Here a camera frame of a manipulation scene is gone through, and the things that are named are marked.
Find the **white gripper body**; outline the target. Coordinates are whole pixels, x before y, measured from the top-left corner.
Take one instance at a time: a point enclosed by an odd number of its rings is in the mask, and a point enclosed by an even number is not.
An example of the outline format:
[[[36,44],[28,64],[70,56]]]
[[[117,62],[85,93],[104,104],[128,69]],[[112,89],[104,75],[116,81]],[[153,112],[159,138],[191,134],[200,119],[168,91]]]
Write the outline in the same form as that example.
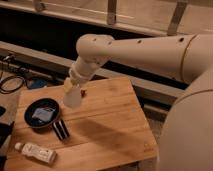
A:
[[[69,76],[64,81],[65,92],[68,93],[75,87],[88,82],[98,68],[99,65],[97,63],[78,57],[77,60],[72,63],[69,69]]]

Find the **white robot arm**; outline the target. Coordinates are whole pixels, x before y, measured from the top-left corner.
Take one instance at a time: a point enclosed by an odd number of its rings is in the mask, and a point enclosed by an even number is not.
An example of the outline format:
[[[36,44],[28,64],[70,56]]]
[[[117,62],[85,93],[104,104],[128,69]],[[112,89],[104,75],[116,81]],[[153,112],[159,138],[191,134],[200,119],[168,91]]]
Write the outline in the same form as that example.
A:
[[[85,34],[65,79],[63,102],[81,104],[80,87],[107,61],[132,65],[188,85],[174,102],[160,137],[156,171],[213,171],[213,35],[116,40]]]

